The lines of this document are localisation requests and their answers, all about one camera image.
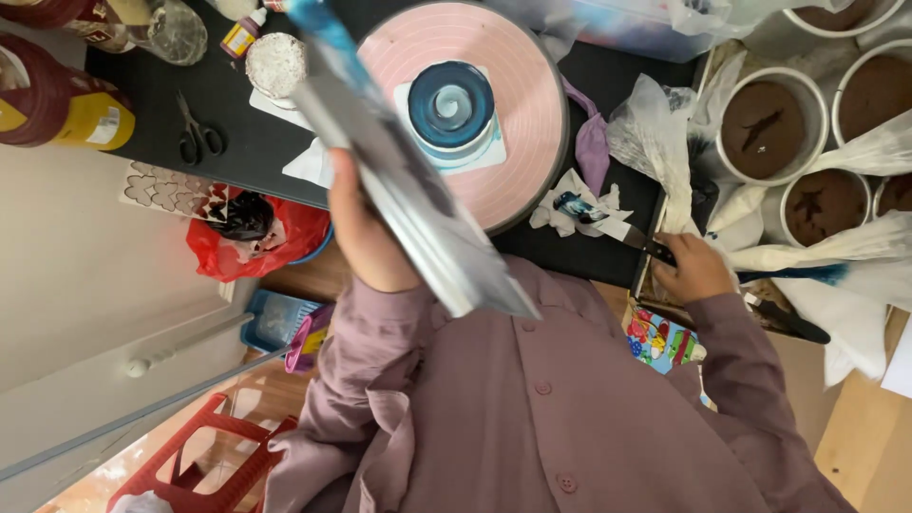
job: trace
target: red plastic bag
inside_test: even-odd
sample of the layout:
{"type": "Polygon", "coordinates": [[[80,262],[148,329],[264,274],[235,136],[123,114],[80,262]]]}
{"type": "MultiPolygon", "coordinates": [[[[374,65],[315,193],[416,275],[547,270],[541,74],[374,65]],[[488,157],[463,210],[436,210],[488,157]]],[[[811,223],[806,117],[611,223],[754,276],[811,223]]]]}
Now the red plastic bag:
{"type": "Polygon", "coordinates": [[[265,194],[263,198],[273,207],[274,225],[280,223],[284,228],[284,243],[243,262],[242,255],[234,245],[244,243],[225,239],[204,221],[192,219],[190,229],[187,230],[187,246],[200,261],[197,273],[225,283],[239,277],[264,277],[320,246],[329,230],[328,211],[265,194]]]}

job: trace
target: pink turntable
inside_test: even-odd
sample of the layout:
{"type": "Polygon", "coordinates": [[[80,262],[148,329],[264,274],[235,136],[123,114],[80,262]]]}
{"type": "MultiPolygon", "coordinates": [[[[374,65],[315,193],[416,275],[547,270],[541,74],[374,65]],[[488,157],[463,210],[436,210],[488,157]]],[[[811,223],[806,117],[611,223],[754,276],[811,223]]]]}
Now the pink turntable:
{"type": "Polygon", "coordinates": [[[560,74],[532,32],[481,4],[438,2],[388,19],[358,56],[389,105],[398,86],[432,65],[484,69],[506,159],[445,180],[489,233],[531,212],[563,162],[568,125],[560,74]]]}

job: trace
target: hand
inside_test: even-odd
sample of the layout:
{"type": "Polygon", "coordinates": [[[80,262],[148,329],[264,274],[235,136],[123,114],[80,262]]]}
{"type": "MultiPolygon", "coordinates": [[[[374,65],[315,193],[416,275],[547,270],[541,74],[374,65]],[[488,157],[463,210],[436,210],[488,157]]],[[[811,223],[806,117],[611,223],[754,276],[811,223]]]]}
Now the hand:
{"type": "Polygon", "coordinates": [[[722,256],[699,237],[692,234],[656,234],[656,240],[671,249],[678,260],[678,270],[675,272],[674,267],[653,258],[652,274],[662,287],[685,305],[735,291],[722,256]]]}
{"type": "Polygon", "coordinates": [[[380,292],[401,292],[421,283],[405,252],[370,210],[360,188],[358,168],[345,150],[329,150],[336,171],[329,190],[329,213],[336,241],[352,271],[380,292]]]}

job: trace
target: chocolate cake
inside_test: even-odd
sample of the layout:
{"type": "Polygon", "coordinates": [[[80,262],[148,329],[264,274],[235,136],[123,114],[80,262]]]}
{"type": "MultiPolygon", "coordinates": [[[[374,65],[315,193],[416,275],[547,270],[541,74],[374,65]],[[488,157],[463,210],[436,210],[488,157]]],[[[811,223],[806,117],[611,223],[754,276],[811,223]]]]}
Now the chocolate cake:
{"type": "Polygon", "coordinates": [[[805,246],[860,226],[866,214],[865,189],[854,174],[826,169],[806,174],[785,200],[785,224],[805,246]]]}
{"type": "Polygon", "coordinates": [[[722,148],[738,171],[765,180],[789,165],[804,142],[795,96],[775,82],[744,86],[722,116],[722,148]]]}
{"type": "Polygon", "coordinates": [[[831,13],[822,7],[799,7],[794,9],[794,12],[810,26],[844,32],[858,28],[876,5],[876,0],[855,0],[838,13],[831,13]]]}
{"type": "Polygon", "coordinates": [[[877,204],[877,215],[884,215],[891,210],[912,211],[912,173],[893,176],[884,185],[877,204]]]}
{"type": "Polygon", "coordinates": [[[890,56],[868,60],[849,79],[839,107],[846,142],[912,109],[912,63],[890,56]]]}

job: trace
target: mauve shirt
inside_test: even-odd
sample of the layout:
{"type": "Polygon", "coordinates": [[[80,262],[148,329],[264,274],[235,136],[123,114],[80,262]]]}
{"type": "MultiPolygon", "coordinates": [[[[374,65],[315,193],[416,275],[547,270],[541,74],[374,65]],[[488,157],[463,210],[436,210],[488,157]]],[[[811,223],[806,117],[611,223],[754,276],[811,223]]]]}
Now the mauve shirt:
{"type": "Polygon", "coordinates": [[[355,280],[298,429],[270,445],[285,455],[266,513],[318,494],[322,509],[332,489],[362,512],[855,511],[797,434],[738,295],[687,306],[715,413],[695,363],[662,375],[631,355],[592,284],[507,262],[543,320],[452,319],[426,288],[355,280]]]}

